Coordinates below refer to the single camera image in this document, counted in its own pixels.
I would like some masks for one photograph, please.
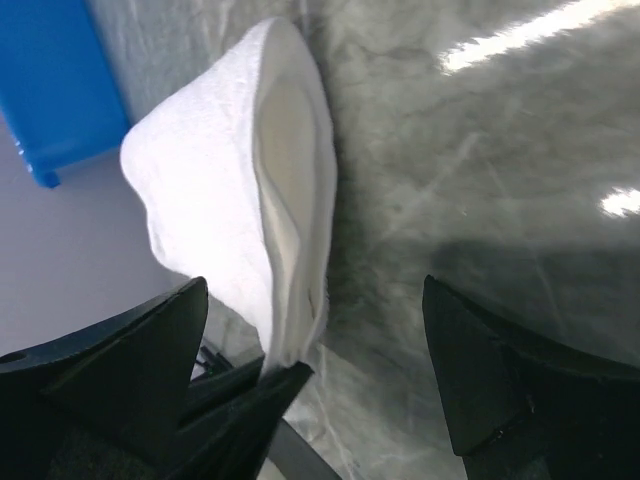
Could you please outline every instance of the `white towel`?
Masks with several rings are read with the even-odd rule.
[[[264,371],[304,361],[326,325],[336,161],[297,29],[276,18],[249,30],[133,127],[121,162],[160,263],[205,277],[257,328]]]

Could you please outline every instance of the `white cloth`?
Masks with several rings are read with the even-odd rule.
[[[332,137],[316,65],[297,29],[274,18],[122,145],[156,258],[205,277],[257,328],[264,370],[304,360],[326,325]]]

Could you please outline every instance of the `blue object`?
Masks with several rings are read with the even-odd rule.
[[[36,182],[120,144],[129,121],[83,0],[0,0],[0,109]]]

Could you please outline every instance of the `blue bin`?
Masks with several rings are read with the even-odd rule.
[[[0,0],[0,109],[42,186],[121,143],[130,124],[83,0]]]

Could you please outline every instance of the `gray floor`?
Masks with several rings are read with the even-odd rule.
[[[262,18],[308,35],[340,186],[331,324],[290,415],[343,478],[464,478],[426,274],[640,365],[639,0],[90,3],[135,118]]]

